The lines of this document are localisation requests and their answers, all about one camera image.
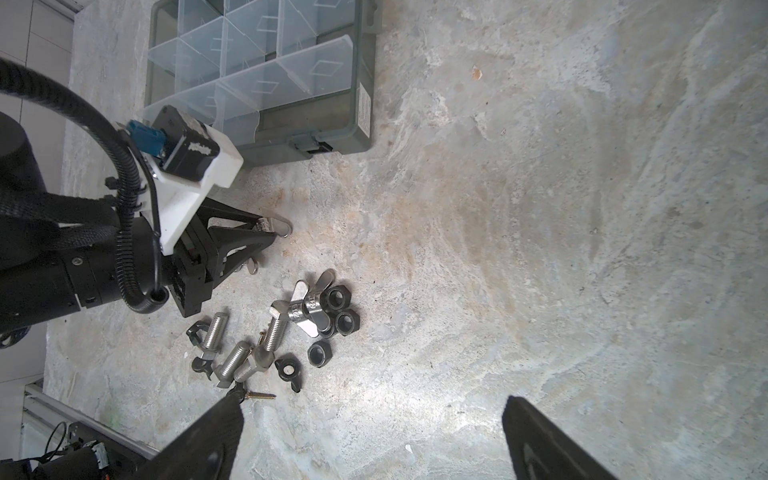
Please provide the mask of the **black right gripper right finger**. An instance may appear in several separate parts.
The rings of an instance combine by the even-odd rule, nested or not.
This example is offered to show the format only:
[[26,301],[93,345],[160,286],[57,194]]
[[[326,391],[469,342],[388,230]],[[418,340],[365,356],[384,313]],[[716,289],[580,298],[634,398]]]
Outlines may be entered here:
[[517,479],[616,480],[524,397],[507,399],[502,426]]

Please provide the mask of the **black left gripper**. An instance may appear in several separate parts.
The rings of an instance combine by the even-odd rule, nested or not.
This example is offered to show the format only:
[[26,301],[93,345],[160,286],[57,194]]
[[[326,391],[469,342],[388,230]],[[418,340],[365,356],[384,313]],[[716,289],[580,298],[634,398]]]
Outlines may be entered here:
[[[203,200],[200,215],[194,215],[182,232],[172,256],[170,290],[183,318],[201,312],[203,304],[212,298],[214,282],[224,281],[274,243],[275,233],[254,229],[260,217],[283,218],[247,212],[211,198]],[[241,229],[208,230],[212,218],[239,222]]]

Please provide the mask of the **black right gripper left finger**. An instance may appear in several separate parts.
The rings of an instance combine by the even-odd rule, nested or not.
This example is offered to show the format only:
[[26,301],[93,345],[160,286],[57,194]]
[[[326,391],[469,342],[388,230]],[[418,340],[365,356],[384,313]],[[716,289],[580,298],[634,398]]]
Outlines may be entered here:
[[130,479],[229,479],[243,432],[236,386]]

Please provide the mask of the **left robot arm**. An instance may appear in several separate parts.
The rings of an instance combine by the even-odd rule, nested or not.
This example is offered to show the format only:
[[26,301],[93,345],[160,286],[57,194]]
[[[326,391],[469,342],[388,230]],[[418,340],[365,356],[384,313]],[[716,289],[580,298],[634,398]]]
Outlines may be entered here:
[[[141,287],[159,281],[161,301],[174,299],[182,316],[200,312],[221,282],[292,232],[290,223],[206,198],[173,247],[153,248],[154,231],[140,216],[132,227]],[[25,334],[38,323],[120,299],[114,239],[78,239],[45,219],[1,215],[1,335]]]

